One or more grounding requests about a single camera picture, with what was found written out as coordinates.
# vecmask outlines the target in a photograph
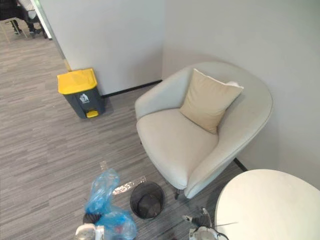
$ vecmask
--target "armchair armrest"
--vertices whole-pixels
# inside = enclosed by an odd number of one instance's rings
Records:
[[[268,122],[273,101],[268,89],[247,84],[219,124],[219,142],[191,173],[184,194],[192,198],[211,183]]]
[[[186,67],[147,91],[135,102],[136,119],[160,110],[179,108],[189,87],[192,68]]]

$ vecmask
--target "blue plastic bag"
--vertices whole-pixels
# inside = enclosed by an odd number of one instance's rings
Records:
[[[90,199],[85,205],[88,214],[101,214],[96,226],[104,226],[108,240],[132,240],[137,235],[136,224],[128,211],[112,205],[112,192],[120,180],[112,168],[99,175],[91,187]]]

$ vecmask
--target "round table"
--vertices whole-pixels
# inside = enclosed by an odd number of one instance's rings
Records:
[[[320,240],[320,191],[281,171],[246,171],[222,190],[215,225],[230,240]]]

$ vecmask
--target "black mesh wastebasket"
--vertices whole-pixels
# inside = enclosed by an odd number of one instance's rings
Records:
[[[152,181],[140,183],[131,194],[130,205],[139,218],[154,219],[164,209],[165,193]]]

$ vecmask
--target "beige cushion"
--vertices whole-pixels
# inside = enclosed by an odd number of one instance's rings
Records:
[[[226,109],[243,89],[236,82],[223,83],[193,69],[180,112],[203,129],[216,134]]]

